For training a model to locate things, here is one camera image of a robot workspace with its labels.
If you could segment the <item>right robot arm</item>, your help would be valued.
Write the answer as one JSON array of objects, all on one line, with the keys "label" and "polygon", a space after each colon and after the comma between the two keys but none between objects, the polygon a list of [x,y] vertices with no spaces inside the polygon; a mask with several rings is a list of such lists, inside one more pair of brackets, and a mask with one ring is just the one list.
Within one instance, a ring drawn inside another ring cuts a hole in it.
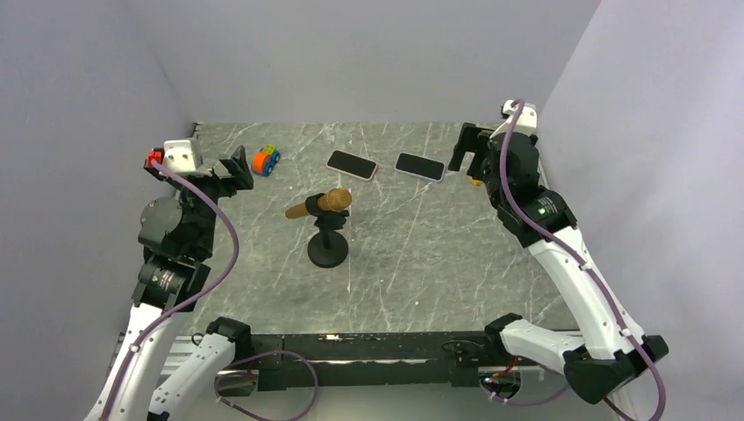
[{"label": "right robot arm", "polygon": [[576,217],[564,198],[540,181],[536,135],[505,135],[463,124],[448,170],[474,155],[468,176],[483,182],[504,228],[544,268],[577,322],[580,337],[540,328],[509,313],[486,325],[485,356],[502,365],[532,360],[562,374],[585,402],[605,400],[669,352],[618,303],[593,265]]}]

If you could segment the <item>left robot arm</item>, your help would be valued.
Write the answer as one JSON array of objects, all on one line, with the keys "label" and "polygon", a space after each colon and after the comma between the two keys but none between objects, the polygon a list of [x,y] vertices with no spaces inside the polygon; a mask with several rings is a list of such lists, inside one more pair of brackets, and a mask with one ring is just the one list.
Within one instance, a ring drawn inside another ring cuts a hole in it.
[{"label": "left robot arm", "polygon": [[249,325],[220,317],[186,360],[161,378],[179,331],[214,288],[207,260],[217,225],[227,223],[218,201],[254,186],[245,148],[207,167],[196,141],[170,140],[149,152],[144,168],[175,193],[154,199],[140,214],[144,261],[124,338],[91,420],[179,420],[221,369],[243,367],[254,354]]}]

